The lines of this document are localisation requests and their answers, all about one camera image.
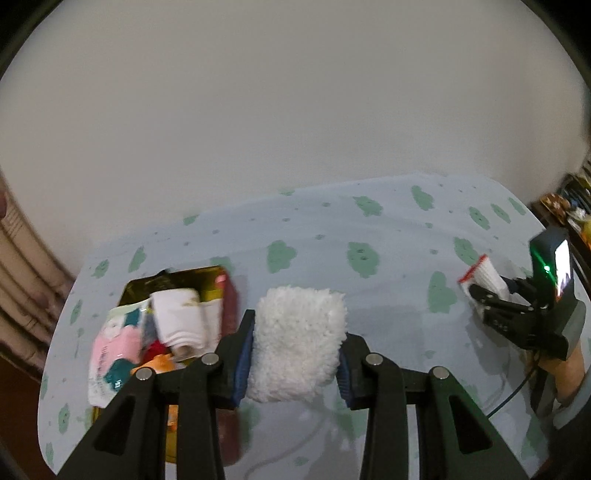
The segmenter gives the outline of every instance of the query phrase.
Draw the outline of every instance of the silver screw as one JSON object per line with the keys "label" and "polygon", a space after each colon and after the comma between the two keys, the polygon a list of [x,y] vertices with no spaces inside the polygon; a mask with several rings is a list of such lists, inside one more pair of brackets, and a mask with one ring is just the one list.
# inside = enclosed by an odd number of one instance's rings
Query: silver screw
{"label": "silver screw", "polygon": [[445,367],[435,367],[433,369],[433,376],[439,380],[445,380],[449,377],[449,370]]}
{"label": "silver screw", "polygon": [[218,363],[220,361],[220,358],[218,357],[218,355],[216,353],[206,353],[205,355],[203,355],[201,357],[201,361],[205,365],[215,365],[216,363]]}
{"label": "silver screw", "polygon": [[368,356],[365,357],[365,361],[370,365],[380,365],[384,361],[384,357],[381,356],[379,353],[370,353]]}
{"label": "silver screw", "polygon": [[152,369],[151,368],[140,368],[136,373],[135,376],[138,380],[147,380],[152,376]]}

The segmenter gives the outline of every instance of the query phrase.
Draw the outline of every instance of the beige curtain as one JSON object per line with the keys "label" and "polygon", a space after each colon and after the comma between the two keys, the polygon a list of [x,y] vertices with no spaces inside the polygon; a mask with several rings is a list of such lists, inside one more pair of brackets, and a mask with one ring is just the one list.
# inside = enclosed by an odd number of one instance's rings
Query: beige curtain
{"label": "beige curtain", "polygon": [[0,172],[0,355],[41,378],[73,279],[46,250]]}

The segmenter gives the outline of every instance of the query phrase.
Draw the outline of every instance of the light blue tablecloth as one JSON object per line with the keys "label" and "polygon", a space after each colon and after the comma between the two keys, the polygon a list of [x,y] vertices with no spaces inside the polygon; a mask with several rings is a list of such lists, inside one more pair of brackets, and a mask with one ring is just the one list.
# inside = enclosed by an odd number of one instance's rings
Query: light blue tablecloth
{"label": "light blue tablecloth", "polygon": [[[344,292],[349,331],[402,367],[448,367],[489,412],[521,382],[524,364],[518,349],[481,325],[456,281],[483,253],[502,275],[525,276],[528,240],[540,230],[492,180],[412,174],[285,191],[97,248],[51,343],[38,412],[41,451],[57,472],[89,428],[90,349],[124,285],[164,268],[209,264],[230,271],[241,313],[279,285]],[[575,292],[590,311],[578,279]],[[582,339],[587,366],[590,328]],[[528,405],[524,389],[493,424],[532,474],[547,439]],[[311,404],[245,400],[241,410],[245,454],[226,469],[228,479],[358,478],[366,413],[347,411],[335,383]],[[410,425],[411,478],[418,478]]]}

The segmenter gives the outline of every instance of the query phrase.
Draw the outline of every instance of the black cable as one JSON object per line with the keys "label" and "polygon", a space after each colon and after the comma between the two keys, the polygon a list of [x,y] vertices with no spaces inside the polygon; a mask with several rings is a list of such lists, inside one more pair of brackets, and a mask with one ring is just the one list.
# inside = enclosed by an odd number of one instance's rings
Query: black cable
{"label": "black cable", "polygon": [[527,375],[523,379],[523,382],[521,382],[519,384],[519,387],[514,389],[513,392],[511,393],[511,395],[509,395],[506,399],[504,399],[501,403],[499,403],[495,407],[495,409],[493,411],[491,411],[486,416],[487,419],[491,418],[496,412],[498,412],[501,408],[503,408],[505,405],[507,405],[513,399],[513,397],[515,397],[519,393],[519,390],[521,390],[525,386],[525,384],[530,380],[531,376],[534,374],[535,370],[538,368],[538,363],[540,363],[539,356],[538,356],[538,359],[534,362],[534,365],[531,367],[531,370],[527,373]]}

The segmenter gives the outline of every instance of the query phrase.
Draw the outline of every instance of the white wall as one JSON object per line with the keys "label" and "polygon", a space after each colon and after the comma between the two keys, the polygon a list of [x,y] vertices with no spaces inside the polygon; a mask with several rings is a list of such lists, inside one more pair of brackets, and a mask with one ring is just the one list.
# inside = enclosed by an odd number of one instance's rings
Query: white wall
{"label": "white wall", "polygon": [[0,162],[77,272],[93,244],[282,187],[577,168],[583,82],[519,0],[64,0],[0,82]]}

